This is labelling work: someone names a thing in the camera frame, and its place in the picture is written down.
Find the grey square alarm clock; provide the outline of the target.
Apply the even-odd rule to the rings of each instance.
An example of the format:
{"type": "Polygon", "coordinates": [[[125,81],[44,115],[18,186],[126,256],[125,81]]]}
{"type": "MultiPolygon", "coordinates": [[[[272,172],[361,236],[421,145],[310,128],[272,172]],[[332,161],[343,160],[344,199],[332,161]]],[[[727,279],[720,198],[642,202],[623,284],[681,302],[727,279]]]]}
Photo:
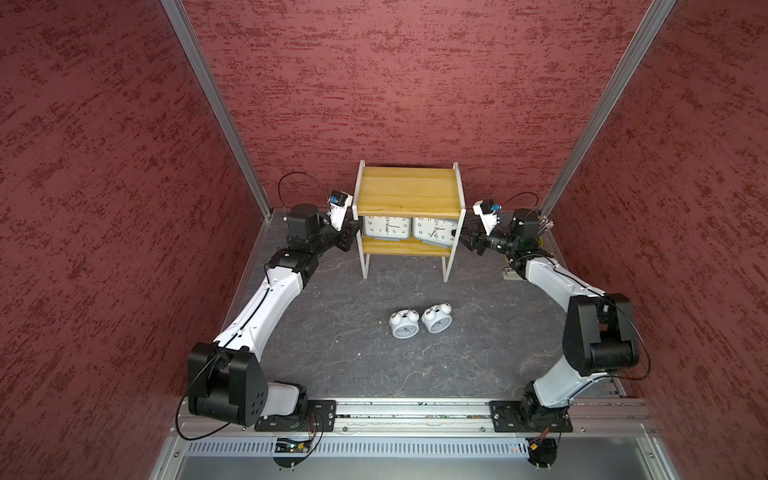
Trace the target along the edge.
{"type": "Polygon", "coordinates": [[[422,243],[451,248],[453,246],[458,221],[455,219],[414,217],[412,236],[422,243]]]}
{"type": "Polygon", "coordinates": [[[411,234],[411,219],[407,217],[366,216],[363,221],[365,236],[386,241],[401,241],[411,234]]]}

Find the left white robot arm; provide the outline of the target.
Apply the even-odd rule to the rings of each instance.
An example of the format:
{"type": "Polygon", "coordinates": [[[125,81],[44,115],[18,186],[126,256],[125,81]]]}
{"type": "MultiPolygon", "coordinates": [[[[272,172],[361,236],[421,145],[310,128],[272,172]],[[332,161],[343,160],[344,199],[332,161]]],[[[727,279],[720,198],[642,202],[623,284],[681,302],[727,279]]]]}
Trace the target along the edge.
{"type": "Polygon", "coordinates": [[[266,379],[261,359],[290,304],[307,286],[322,255],[350,250],[361,228],[349,217],[350,196],[335,191],[326,210],[293,207],[285,221],[287,243],[266,263],[264,278],[235,319],[209,343],[197,343],[187,357],[187,388],[179,404],[190,414],[223,426],[253,427],[275,419],[290,430],[315,433],[305,387],[266,379]]]}

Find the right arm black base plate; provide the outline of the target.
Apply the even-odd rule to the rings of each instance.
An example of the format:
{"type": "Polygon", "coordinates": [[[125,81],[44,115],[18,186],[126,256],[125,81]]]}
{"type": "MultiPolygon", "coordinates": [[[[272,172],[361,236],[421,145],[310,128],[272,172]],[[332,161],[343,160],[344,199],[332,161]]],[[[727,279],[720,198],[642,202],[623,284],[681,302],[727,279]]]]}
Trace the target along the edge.
{"type": "Polygon", "coordinates": [[[571,433],[573,426],[565,407],[548,408],[534,401],[490,401],[490,418],[496,433],[571,433]]]}

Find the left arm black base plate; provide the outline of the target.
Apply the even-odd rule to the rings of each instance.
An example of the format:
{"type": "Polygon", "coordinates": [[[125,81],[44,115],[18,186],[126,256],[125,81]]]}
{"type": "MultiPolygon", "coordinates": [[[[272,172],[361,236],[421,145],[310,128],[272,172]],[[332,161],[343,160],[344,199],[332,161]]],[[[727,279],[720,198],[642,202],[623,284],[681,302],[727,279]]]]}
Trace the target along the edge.
{"type": "Polygon", "coordinates": [[[337,414],[335,400],[309,399],[300,401],[294,413],[269,416],[257,420],[257,432],[328,433],[334,430],[337,414]]]}

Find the white twin bell alarm clock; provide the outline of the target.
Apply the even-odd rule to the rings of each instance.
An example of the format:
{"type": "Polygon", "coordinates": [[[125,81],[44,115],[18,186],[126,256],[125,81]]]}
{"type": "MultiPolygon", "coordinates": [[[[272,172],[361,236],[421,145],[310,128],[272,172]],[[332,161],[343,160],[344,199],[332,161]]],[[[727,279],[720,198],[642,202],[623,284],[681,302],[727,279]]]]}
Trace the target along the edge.
{"type": "Polygon", "coordinates": [[[415,336],[420,329],[419,319],[419,313],[413,309],[403,309],[394,312],[389,317],[389,326],[393,337],[404,340],[415,336]]]}

